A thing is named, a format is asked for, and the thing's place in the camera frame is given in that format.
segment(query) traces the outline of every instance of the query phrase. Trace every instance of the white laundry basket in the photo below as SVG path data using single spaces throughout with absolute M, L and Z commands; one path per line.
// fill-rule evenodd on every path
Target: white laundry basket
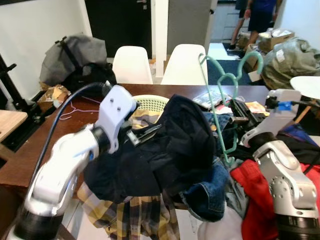
M 162 112 L 169 101 L 169 98 L 157 95 L 138 95 L 133 97 L 140 106 L 138 109 Z

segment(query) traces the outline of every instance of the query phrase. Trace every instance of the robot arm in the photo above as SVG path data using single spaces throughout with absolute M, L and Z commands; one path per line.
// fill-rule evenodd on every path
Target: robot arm
M 286 144 L 275 138 L 297 114 L 298 106 L 289 102 L 300 98 L 301 94 L 295 90 L 270 91 L 267 102 L 277 104 L 269 104 L 273 108 L 270 115 L 248 129 L 241 139 L 243 145 L 254 151 L 253 157 L 269 183 L 281 240 L 320 239 L 316 187 L 303 174 L 299 161 Z
M 130 93 L 115 85 L 100 104 L 99 117 L 94 125 L 67 134 L 54 144 L 49 161 L 40 168 L 31 183 L 8 240 L 56 238 L 79 173 L 100 153 L 117 151 L 119 131 L 136 107 L 137 103 Z M 134 141 L 133 144 L 137 144 L 131 130 L 125 131 Z

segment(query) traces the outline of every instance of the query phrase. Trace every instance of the blue shirt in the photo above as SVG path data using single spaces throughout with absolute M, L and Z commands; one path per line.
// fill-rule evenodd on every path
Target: blue shirt
M 253 11 L 272 13 L 277 0 L 254 0 L 253 2 Z

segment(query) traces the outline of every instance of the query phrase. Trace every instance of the white wall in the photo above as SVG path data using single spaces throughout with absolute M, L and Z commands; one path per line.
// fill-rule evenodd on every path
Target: white wall
M 283 0 L 274 27 L 292 30 L 320 50 L 320 0 Z
M 0 6 L 0 53 L 22 97 L 40 89 L 45 52 L 64 36 L 92 35 L 84 0 L 31 0 Z
M 168 12 L 169 0 L 155 1 L 155 75 L 156 77 L 164 76 L 164 61 L 167 60 L 167 44 L 168 44 Z
M 151 42 L 154 59 L 156 57 L 156 0 L 151 0 Z

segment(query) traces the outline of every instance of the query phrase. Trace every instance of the black cable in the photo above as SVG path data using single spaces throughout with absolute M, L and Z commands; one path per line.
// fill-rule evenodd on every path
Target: black cable
M 30 183 L 29 183 L 29 188 L 33 182 L 33 180 L 35 179 L 36 175 L 37 175 L 37 172 L 41 166 L 41 163 L 44 159 L 44 156 L 45 156 L 45 153 L 48 149 L 48 146 L 49 146 L 49 143 L 50 143 L 50 140 L 51 140 L 51 137 L 54 133 L 54 130 L 56 129 L 56 126 L 57 126 L 57 123 L 59 121 L 59 118 L 60 116 L 62 115 L 62 113 L 64 112 L 65 108 L 67 107 L 67 105 L 71 102 L 72 99 L 74 99 L 76 96 L 78 96 L 80 93 L 82 93 L 83 91 L 85 90 L 88 90 L 88 89 L 91 89 L 91 88 L 96 88 L 96 87 L 101 87 L 104 85 L 104 83 L 102 82 L 93 82 L 93 83 L 90 83 L 88 85 L 85 85 L 83 86 L 82 88 L 78 89 L 77 91 L 75 91 L 72 95 L 70 95 L 67 100 L 63 103 L 63 105 L 61 106 L 59 112 L 57 113 L 53 123 L 52 123 L 52 126 L 50 128 L 50 131 L 49 131 L 49 134 L 48 134 L 48 137 L 46 138 L 46 141 L 44 143 L 44 146 L 42 148 L 42 151 L 39 155 L 39 158 L 36 162 L 36 165 L 35 165 L 35 168 L 34 168 L 34 171 L 33 171 L 33 174 L 32 174 L 32 177 L 31 177 L 31 180 L 30 180 Z
M 320 160 L 320 152 L 315 156 L 315 158 L 311 161 L 310 165 L 303 171 L 304 175 L 306 175 L 316 164 L 316 162 Z
M 318 108 L 318 109 L 320 109 L 320 106 L 318 106 L 317 104 L 308 102 L 308 101 L 292 101 L 291 103 L 292 103 L 292 105 L 297 105 L 297 104 L 299 104 L 299 105 L 310 106 L 310 107 L 313 107 L 313 108 Z

